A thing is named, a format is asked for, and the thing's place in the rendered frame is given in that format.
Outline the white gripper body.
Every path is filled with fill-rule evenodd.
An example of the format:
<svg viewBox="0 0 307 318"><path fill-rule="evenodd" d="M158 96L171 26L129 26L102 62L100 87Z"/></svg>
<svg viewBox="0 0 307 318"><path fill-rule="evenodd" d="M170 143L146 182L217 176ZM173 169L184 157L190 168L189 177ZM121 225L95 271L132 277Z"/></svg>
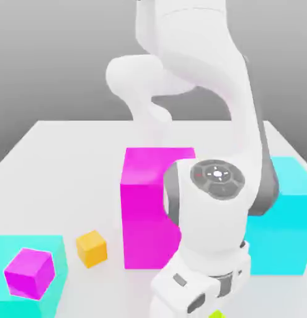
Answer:
<svg viewBox="0 0 307 318"><path fill-rule="evenodd" d="M219 289L154 289L150 318L207 318Z"/></svg>

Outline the small orange cube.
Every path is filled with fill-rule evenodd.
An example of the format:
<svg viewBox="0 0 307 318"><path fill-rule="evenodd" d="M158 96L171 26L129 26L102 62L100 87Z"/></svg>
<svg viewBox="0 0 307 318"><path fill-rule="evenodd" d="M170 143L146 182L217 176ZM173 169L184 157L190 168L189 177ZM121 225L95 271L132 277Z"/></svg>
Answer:
<svg viewBox="0 0 307 318"><path fill-rule="evenodd" d="M107 259L107 242L93 230L76 239L76 247L80 260L86 268L91 268Z"/></svg>

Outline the small magenta cube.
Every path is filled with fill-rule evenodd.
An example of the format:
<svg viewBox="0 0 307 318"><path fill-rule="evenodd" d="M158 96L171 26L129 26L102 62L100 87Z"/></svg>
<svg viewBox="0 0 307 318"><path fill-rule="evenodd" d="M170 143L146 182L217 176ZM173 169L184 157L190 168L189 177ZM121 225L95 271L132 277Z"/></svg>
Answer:
<svg viewBox="0 0 307 318"><path fill-rule="evenodd" d="M39 301L55 278L51 252L22 248L4 269L9 293Z"/></svg>

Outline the large magenta box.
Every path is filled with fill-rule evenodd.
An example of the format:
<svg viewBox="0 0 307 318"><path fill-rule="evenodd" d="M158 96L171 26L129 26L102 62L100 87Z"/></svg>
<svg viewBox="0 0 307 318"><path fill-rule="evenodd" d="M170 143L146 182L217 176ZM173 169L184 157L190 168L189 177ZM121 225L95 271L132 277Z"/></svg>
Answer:
<svg viewBox="0 0 307 318"><path fill-rule="evenodd" d="M164 210L163 174L192 147L127 148L120 181L124 267L159 270L176 252L181 234Z"/></svg>

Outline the large cyan box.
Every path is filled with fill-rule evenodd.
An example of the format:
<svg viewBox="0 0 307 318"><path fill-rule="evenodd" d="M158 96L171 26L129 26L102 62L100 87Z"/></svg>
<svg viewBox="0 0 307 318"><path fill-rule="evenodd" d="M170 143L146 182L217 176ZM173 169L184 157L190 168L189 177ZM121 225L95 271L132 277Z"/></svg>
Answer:
<svg viewBox="0 0 307 318"><path fill-rule="evenodd" d="M279 195L260 217L248 217L252 275L302 275L307 265L307 171L294 157L273 157Z"/></svg>

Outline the large turquoise box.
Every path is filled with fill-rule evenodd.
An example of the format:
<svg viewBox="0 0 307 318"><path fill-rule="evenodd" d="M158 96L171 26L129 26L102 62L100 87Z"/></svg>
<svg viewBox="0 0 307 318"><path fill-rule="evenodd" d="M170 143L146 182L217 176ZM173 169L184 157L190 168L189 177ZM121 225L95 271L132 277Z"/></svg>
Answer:
<svg viewBox="0 0 307 318"><path fill-rule="evenodd" d="M37 301L13 296L4 270L21 248L50 252L55 278ZM0 235L0 318L56 318L56 311L68 275L63 237L60 235Z"/></svg>

